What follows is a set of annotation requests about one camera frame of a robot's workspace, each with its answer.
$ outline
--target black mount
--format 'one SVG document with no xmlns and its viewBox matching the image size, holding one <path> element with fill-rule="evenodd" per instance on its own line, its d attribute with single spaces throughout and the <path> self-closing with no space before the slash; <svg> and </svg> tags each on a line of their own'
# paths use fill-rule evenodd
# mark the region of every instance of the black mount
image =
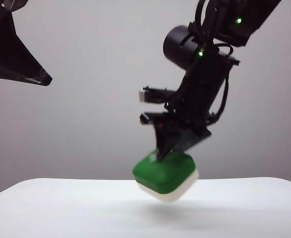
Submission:
<svg viewBox="0 0 291 238">
<path fill-rule="evenodd" d="M 0 78 L 47 86 L 52 78 L 23 45 L 14 27 L 11 12 L 26 2 L 0 1 Z"/>
</svg>

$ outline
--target black plastic part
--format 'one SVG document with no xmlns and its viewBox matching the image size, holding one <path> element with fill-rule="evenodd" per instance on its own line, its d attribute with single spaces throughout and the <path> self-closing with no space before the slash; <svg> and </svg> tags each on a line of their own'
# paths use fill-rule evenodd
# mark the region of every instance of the black plastic part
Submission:
<svg viewBox="0 0 291 238">
<path fill-rule="evenodd" d="M 27 4 L 28 0 L 4 0 L 3 5 L 9 11 L 16 11 Z"/>
<path fill-rule="evenodd" d="M 164 55 L 184 70 L 190 66 L 198 44 L 186 26 L 175 27 L 164 40 Z"/>
<path fill-rule="evenodd" d="M 219 19 L 221 25 L 215 38 L 233 46 L 245 46 L 250 36 L 259 29 L 281 0 L 231 0 L 226 15 Z M 214 6 L 219 0 L 210 0 Z M 207 7 L 206 19 L 215 14 L 214 7 Z"/>
<path fill-rule="evenodd" d="M 47 86 L 52 78 L 16 35 L 12 13 L 0 6 L 0 78 Z"/>
<path fill-rule="evenodd" d="M 205 127 L 195 132 L 192 130 L 181 130 L 180 140 L 174 146 L 173 151 L 184 152 L 211 135 L 211 132 Z"/>
<path fill-rule="evenodd" d="M 164 103 L 175 91 L 144 87 L 140 92 L 140 101 L 145 103 Z"/>
</svg>

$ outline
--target sponge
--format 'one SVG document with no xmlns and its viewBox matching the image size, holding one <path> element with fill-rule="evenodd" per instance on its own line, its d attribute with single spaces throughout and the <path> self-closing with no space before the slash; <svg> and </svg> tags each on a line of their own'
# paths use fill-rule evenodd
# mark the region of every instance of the sponge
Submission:
<svg viewBox="0 0 291 238">
<path fill-rule="evenodd" d="M 140 188 L 163 202 L 178 200 L 198 179 L 198 170 L 191 156 L 170 152 L 163 160 L 153 151 L 133 169 Z"/>
</svg>

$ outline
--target cable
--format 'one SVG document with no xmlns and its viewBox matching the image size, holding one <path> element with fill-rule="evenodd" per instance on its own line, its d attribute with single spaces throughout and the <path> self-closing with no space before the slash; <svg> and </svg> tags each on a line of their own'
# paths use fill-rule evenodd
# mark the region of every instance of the cable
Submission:
<svg viewBox="0 0 291 238">
<path fill-rule="evenodd" d="M 207 43 L 207 41 L 208 41 L 206 38 L 206 34 L 203 31 L 203 28 L 201 26 L 201 14 L 203 11 L 205 1 L 206 0 L 199 0 L 198 5 L 197 5 L 197 9 L 196 9 L 196 14 L 195 14 L 196 32 L 197 32 L 198 39 L 202 43 Z"/>
<path fill-rule="evenodd" d="M 227 75 L 226 75 L 224 95 L 223 95 L 223 99 L 221 101 L 220 108 L 219 108 L 219 110 L 218 110 L 218 112 L 216 114 L 212 113 L 208 117 L 207 125 L 211 125 L 211 124 L 216 123 L 219 120 L 219 118 L 222 115 L 222 113 L 224 112 L 225 106 L 226 106 L 226 102 L 227 102 L 227 97 L 228 97 L 228 91 L 229 91 L 229 71 L 227 72 Z"/>
<path fill-rule="evenodd" d="M 216 46 L 216 47 L 229 47 L 230 48 L 230 51 L 227 54 L 227 56 L 230 56 L 230 55 L 233 54 L 233 47 L 232 47 L 232 45 L 230 45 L 228 43 L 219 43 L 219 44 L 215 44 L 214 46 Z"/>
</svg>

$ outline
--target green led light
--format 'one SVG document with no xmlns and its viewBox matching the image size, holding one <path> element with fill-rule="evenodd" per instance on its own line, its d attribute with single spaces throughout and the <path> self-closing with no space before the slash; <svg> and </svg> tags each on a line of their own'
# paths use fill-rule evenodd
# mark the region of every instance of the green led light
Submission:
<svg viewBox="0 0 291 238">
<path fill-rule="evenodd" d="M 235 21 L 237 24 L 240 24 L 242 22 L 242 18 L 238 18 L 236 21 Z"/>
</svg>

